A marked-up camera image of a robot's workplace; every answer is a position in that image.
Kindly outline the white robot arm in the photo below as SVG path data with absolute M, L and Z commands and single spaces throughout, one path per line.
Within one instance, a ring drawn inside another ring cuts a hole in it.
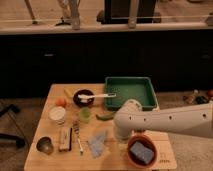
M 129 99 L 116 112 L 114 129 L 118 139 L 145 130 L 213 138 L 213 103 L 143 111 L 137 100 Z

